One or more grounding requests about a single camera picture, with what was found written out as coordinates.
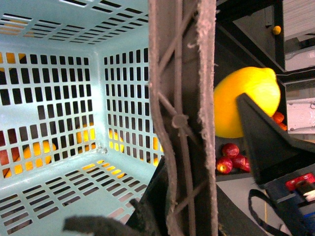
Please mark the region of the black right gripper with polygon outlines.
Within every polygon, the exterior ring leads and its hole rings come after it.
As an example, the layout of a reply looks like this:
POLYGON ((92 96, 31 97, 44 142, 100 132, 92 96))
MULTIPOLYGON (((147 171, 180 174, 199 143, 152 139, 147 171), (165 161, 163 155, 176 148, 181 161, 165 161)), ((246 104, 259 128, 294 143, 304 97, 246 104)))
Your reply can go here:
POLYGON ((315 145, 291 137, 256 104, 238 100, 252 175, 293 236, 315 234, 315 145))

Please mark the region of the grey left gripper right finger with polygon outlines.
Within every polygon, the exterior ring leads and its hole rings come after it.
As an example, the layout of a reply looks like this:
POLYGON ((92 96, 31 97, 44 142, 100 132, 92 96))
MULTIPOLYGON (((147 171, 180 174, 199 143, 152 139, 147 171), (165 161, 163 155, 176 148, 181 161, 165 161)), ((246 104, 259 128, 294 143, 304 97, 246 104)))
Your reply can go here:
POLYGON ((216 236, 216 3, 151 0, 148 9, 150 104, 168 175, 168 234, 216 236))

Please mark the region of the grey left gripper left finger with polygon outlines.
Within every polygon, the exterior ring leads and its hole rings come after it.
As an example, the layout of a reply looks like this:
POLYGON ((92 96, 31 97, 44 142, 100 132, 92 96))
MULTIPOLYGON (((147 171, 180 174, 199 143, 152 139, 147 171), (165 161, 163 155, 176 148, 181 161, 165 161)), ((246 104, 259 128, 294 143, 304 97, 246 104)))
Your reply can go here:
POLYGON ((94 236, 147 236, 120 221, 103 216, 71 216, 63 222, 63 232, 93 234, 94 236))

